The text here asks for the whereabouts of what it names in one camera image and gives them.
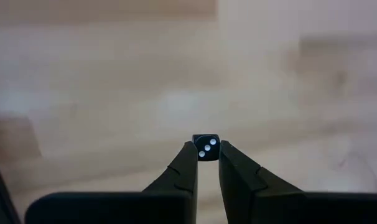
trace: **wooden floor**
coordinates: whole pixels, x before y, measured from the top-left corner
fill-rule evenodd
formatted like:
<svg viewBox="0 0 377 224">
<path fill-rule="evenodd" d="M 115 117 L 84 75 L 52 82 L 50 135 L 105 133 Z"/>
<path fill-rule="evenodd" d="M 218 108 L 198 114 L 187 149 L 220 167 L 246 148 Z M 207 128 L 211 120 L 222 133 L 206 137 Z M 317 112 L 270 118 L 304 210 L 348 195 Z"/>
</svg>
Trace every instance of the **wooden floor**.
<svg viewBox="0 0 377 224">
<path fill-rule="evenodd" d="M 377 192 L 377 0 L 0 0 L 0 169 L 21 216 L 137 190 L 218 133 L 304 190 Z M 226 223 L 217 162 L 198 223 Z"/>
</svg>

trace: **wooden surface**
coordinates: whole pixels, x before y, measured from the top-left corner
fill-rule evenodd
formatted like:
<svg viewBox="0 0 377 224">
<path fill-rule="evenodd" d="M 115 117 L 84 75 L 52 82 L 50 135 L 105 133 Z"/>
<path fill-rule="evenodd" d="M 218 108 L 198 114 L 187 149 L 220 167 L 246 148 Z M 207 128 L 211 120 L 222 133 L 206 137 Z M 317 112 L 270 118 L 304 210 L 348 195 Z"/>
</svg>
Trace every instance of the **wooden surface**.
<svg viewBox="0 0 377 224">
<path fill-rule="evenodd" d="M 51 192 L 142 190 L 197 133 L 304 190 L 377 192 L 377 0 L 159 1 L 0 1 L 20 215 Z M 217 173 L 199 164 L 198 223 L 226 223 Z"/>
</svg>

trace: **black die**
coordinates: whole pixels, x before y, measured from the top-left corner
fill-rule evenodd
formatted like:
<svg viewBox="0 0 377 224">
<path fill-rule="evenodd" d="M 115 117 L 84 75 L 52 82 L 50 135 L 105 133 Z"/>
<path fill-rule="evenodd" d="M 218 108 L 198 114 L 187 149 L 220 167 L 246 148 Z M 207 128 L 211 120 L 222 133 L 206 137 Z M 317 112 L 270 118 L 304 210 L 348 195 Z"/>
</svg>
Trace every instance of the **black die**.
<svg viewBox="0 0 377 224">
<path fill-rule="evenodd" d="M 217 134 L 194 134 L 193 142 L 198 150 L 198 161 L 219 159 L 220 139 Z"/>
</svg>

